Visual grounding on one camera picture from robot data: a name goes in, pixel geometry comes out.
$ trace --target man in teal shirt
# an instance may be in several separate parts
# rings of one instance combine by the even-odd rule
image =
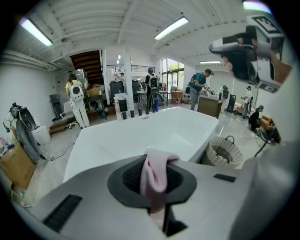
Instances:
[[[206,69],[204,73],[197,73],[195,80],[191,84],[190,88],[190,96],[191,96],[191,110],[195,110],[195,105],[198,102],[199,93],[202,88],[205,88],[208,92],[210,92],[212,95],[214,95],[214,91],[212,91],[207,85],[206,85],[206,78],[209,77],[211,74],[210,69]]]

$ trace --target black cylinder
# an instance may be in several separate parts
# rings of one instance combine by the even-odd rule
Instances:
[[[127,119],[126,112],[122,112],[123,119]]]

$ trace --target fluorescent light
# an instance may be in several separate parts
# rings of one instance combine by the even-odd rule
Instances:
[[[181,19],[179,19],[178,21],[174,22],[172,25],[167,27],[165,30],[163,30],[161,33],[159,33],[155,37],[155,39],[156,40],[162,39],[164,36],[168,35],[170,32],[173,32],[175,29],[181,27],[182,25],[184,25],[186,23],[188,23],[188,20],[185,17],[182,17]]]
[[[221,61],[204,61],[204,62],[200,62],[200,64],[210,64],[210,63],[221,63]]]
[[[52,42],[30,20],[22,18],[20,25],[46,46],[52,45]]]
[[[271,10],[261,2],[244,1],[243,5],[246,10],[263,11],[272,14]]]

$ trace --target railing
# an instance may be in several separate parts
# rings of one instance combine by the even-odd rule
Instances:
[[[124,72],[125,67],[124,65],[106,65],[107,68],[113,68],[115,72]],[[149,68],[153,68],[153,72],[155,72],[155,67],[148,67],[148,66],[140,66],[140,65],[131,65],[132,72],[148,72]]]

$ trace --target cap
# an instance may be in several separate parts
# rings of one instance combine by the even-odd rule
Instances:
[[[205,71],[210,75],[214,75],[214,73],[210,69],[206,69]]]

